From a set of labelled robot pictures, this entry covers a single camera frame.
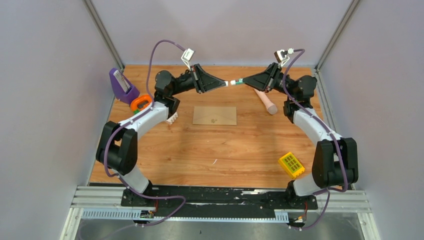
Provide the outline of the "brown paper envelope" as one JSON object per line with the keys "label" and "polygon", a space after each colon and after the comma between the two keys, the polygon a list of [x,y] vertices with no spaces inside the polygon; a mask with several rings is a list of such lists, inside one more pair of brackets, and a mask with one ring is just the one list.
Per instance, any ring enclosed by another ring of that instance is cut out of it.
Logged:
{"label": "brown paper envelope", "polygon": [[237,125],[237,108],[235,106],[195,106],[193,125]]}

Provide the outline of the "green white glue stick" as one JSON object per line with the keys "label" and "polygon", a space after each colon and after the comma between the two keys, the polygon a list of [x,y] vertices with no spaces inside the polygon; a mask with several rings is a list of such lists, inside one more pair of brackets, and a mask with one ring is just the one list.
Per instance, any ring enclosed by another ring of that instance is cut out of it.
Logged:
{"label": "green white glue stick", "polygon": [[244,82],[243,82],[243,80],[242,80],[242,79],[235,79],[235,80],[231,80],[231,81],[230,81],[230,84],[231,84],[232,86],[235,86],[235,85],[241,85],[241,84],[244,84]]}

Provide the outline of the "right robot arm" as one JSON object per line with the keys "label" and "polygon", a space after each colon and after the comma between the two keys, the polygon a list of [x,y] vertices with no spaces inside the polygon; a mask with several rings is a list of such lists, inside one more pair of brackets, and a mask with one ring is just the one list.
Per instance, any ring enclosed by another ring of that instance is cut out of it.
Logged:
{"label": "right robot arm", "polygon": [[336,133],[317,115],[311,104],[318,82],[315,77],[304,75],[293,80],[279,64],[272,63],[263,72],[241,81],[260,92],[276,90],[286,94],[284,115],[315,145],[311,173],[287,185],[285,201],[290,208],[298,209],[311,197],[330,190],[345,192],[357,182],[357,142]]}

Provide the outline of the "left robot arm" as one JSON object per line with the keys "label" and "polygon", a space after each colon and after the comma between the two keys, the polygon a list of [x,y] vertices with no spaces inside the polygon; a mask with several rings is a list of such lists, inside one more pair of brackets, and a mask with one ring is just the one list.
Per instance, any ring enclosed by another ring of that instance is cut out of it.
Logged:
{"label": "left robot arm", "polygon": [[142,207],[149,206],[153,201],[153,193],[148,189],[151,182],[137,166],[139,139],[157,124],[172,124],[176,120],[180,100],[175,95],[190,90],[202,94],[228,85],[227,81],[205,72],[199,64],[191,66],[178,77],[167,70],[158,72],[153,102],[126,120],[107,122],[95,159],[103,164],[107,174],[119,177],[127,188],[135,192],[135,202]]}

